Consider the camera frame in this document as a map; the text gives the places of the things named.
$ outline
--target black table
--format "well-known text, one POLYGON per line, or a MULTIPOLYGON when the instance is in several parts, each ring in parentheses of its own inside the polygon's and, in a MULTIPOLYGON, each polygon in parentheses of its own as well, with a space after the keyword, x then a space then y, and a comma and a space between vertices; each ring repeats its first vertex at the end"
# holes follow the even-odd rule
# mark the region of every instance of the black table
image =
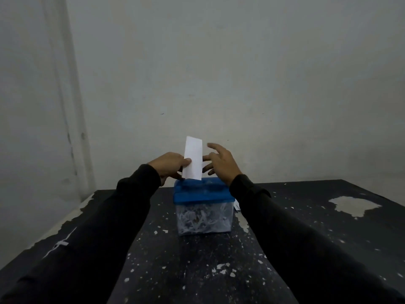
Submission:
MULTIPOLYGON (((276 203, 405 294, 403 206, 343 180, 261 186, 269 190, 276 203), (382 207, 355 219, 335 211, 336 205, 329 202, 340 196, 367 199, 382 207)), ((82 215, 64 223, 57 235, 37 242, 5 266, 0 271, 0 295, 94 213, 112 192, 96 191, 82 215)), ((152 197, 150 213, 128 252, 109 303, 296 303, 250 228, 246 233, 235 216, 230 233, 179 237, 172 193, 172 188, 160 188, 152 197)))

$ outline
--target white wall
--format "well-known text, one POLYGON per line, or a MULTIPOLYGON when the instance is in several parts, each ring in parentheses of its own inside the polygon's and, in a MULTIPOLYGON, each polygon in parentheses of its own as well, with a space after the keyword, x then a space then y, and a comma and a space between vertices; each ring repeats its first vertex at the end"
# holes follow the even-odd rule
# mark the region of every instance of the white wall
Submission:
POLYGON ((405 177, 405 0, 67 4, 99 189, 186 135, 255 182, 405 177))
POLYGON ((46 4, 0 0, 0 268, 81 200, 46 4))

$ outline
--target black sleeve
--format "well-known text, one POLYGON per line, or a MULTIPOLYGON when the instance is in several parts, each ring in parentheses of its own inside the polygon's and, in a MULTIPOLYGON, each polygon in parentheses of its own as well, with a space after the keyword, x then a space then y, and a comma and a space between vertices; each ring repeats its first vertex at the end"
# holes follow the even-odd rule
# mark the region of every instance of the black sleeve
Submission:
POLYGON ((143 164, 97 212, 49 252, 0 300, 1 303, 106 303, 129 247, 160 186, 154 168, 143 164))
POLYGON ((267 259, 300 303, 405 303, 365 266, 276 205, 246 175, 230 192, 267 259))

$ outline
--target black long sleeve shirt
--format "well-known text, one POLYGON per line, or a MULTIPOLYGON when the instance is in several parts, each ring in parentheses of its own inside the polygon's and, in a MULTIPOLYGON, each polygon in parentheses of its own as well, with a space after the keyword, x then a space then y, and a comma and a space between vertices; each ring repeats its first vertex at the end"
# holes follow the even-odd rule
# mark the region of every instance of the black long sleeve shirt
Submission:
MULTIPOLYGON (((106 303, 160 185, 143 164, 97 212, 6 293, 1 303, 106 303)), ((337 245, 239 175, 230 186, 268 260, 300 303, 405 303, 337 245)))

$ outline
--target transparent plastic box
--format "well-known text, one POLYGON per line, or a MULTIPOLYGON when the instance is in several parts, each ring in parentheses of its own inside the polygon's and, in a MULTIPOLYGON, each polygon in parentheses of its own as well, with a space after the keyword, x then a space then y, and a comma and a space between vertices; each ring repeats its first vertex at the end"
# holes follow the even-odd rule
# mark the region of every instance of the transparent plastic box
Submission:
POLYGON ((177 180, 174 191, 179 235, 231 230, 235 198, 218 177, 177 180))

